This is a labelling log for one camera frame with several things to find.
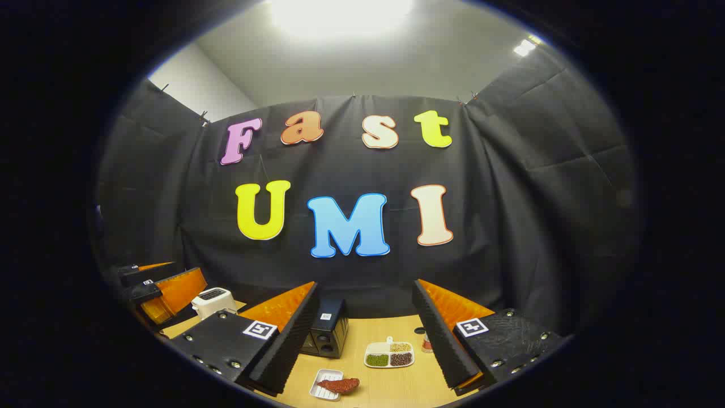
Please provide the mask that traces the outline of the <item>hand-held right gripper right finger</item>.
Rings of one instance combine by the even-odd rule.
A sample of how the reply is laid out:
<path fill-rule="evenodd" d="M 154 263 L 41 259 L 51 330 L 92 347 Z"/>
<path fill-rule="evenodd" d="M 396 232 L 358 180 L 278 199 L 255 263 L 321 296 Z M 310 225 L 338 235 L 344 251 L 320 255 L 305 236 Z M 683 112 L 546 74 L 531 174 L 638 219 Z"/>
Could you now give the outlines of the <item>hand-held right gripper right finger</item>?
<path fill-rule="evenodd" d="M 515 378 L 567 339 L 515 308 L 495 312 L 417 279 L 412 302 L 446 385 L 461 396 Z"/>

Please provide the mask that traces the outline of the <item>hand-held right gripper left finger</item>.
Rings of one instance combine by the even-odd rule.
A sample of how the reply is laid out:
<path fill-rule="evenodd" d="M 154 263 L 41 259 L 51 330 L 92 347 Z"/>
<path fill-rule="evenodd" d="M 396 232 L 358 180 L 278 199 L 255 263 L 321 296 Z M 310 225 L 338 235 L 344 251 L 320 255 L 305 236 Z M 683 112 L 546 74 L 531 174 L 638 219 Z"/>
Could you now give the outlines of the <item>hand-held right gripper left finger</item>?
<path fill-rule="evenodd" d="M 275 397 L 283 393 L 318 307 L 318 284 L 308 282 L 243 313 L 216 312 L 168 345 L 197 367 Z"/>

